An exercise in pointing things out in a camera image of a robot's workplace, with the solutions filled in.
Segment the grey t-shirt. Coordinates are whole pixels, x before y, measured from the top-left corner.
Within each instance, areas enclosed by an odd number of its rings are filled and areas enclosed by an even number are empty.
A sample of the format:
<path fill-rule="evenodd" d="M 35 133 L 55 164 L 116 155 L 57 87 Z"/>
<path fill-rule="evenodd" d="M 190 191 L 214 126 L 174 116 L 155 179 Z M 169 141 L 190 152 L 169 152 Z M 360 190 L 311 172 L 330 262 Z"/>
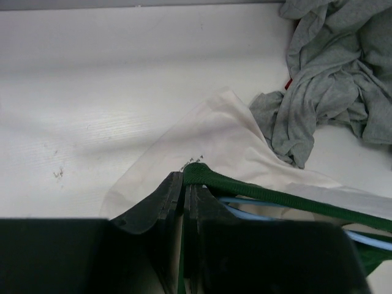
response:
<path fill-rule="evenodd" d="M 371 144 L 391 143 L 391 2 L 286 1 L 298 22 L 287 49 L 291 82 L 251 104 L 268 146 L 303 168 L 319 124 L 340 123 Z"/>

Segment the blue hanger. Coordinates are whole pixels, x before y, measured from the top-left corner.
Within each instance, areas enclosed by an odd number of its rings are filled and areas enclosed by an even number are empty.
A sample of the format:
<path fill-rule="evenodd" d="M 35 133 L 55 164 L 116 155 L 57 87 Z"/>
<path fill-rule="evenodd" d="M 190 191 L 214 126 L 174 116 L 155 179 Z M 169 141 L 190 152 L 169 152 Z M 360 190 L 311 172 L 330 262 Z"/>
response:
<path fill-rule="evenodd" d="M 235 216 L 242 219 L 331 222 L 340 226 L 353 241 L 377 249 L 391 250 L 391 233 L 385 230 L 249 198 L 220 197 L 219 201 Z"/>

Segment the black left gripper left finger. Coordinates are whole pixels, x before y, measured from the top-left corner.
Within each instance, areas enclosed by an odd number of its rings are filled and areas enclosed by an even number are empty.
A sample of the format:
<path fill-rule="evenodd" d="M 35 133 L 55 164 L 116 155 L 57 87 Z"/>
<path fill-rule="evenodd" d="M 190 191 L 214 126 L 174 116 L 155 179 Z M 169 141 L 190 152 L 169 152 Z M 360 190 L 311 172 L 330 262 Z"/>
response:
<path fill-rule="evenodd" d="M 131 287 L 140 286 L 143 293 L 183 292 L 178 282 L 183 208 L 183 174 L 172 172 L 153 193 L 111 220 L 132 237 L 127 264 L 137 274 L 152 268 L 160 283 L 153 286 L 153 279 L 145 276 L 130 281 Z"/>

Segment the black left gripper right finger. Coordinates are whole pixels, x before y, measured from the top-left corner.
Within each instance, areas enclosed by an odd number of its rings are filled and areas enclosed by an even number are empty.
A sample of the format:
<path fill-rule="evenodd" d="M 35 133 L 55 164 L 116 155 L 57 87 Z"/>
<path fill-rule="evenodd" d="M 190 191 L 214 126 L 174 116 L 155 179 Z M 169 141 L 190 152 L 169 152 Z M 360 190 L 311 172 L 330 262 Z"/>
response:
<path fill-rule="evenodd" d="M 227 268 L 225 229 L 241 220 L 207 187 L 186 187 L 184 203 L 184 279 L 191 293 L 241 293 L 241 278 Z"/>

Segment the white and green t-shirt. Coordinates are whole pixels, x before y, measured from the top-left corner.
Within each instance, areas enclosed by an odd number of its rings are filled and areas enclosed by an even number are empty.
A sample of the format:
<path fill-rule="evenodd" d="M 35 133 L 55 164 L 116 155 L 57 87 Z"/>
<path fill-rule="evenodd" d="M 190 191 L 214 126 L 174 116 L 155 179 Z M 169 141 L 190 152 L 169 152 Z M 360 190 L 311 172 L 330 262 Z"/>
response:
<path fill-rule="evenodd" d="M 232 91 L 200 104 L 150 147 L 108 191 L 102 215 L 112 220 L 127 211 L 172 172 L 183 174 L 184 203 L 186 187 L 201 184 L 218 201 L 249 198 L 391 233 L 390 198 L 279 160 Z M 391 292 L 391 250 L 353 241 L 331 222 L 239 219 L 236 227 L 224 230 L 222 245 L 224 257 L 230 258 L 227 268 L 241 278 L 241 293 Z M 124 231 L 120 241 L 121 249 L 134 248 Z M 181 293 L 188 288 L 183 245 L 184 208 Z"/>

